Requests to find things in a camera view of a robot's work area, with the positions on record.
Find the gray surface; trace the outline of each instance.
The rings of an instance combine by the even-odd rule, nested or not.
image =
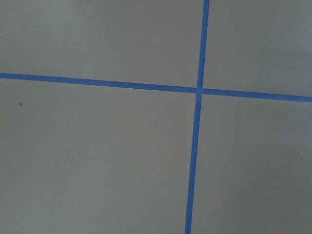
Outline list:
[[[204,96],[192,234],[312,233],[312,105]]]
[[[211,0],[206,88],[312,96],[312,1]]]
[[[203,0],[2,0],[0,72],[196,86]]]
[[[0,80],[0,233],[183,233],[194,101]]]

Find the tape strip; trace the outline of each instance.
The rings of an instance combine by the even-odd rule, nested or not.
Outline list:
[[[241,98],[258,98],[258,99],[270,99],[270,100],[282,100],[282,101],[312,102],[312,97],[308,97],[308,96],[268,94],[268,93],[256,93],[256,92],[222,90],[222,89],[203,89],[203,94],[229,96],[229,97],[241,97]]]
[[[48,76],[23,75],[23,74],[11,74],[11,73],[0,73],[0,78],[1,79],[34,80],[34,81],[67,83],[67,84],[107,86],[107,87],[129,88],[129,89],[158,90],[158,91],[192,93],[192,94],[196,93],[196,88],[193,88],[193,87],[131,83],[131,82],[107,81],[107,80],[97,80],[97,79],[48,77]]]
[[[200,50],[199,50],[198,74],[197,74],[197,92],[196,92],[195,113],[194,113],[194,123],[193,123],[193,139],[192,139],[191,163],[190,163],[190,174],[189,174],[189,188],[188,188],[188,198],[187,198],[186,218],[185,218],[185,234],[191,234],[191,228],[192,228],[198,136],[199,136],[199,125],[200,125],[200,110],[201,110],[201,99],[202,99],[204,70],[205,70],[206,41],[207,41],[207,32],[208,32],[208,14],[209,14],[209,0],[204,0],[203,18],[202,18],[202,26],[201,26],[201,38],[200,38]]]

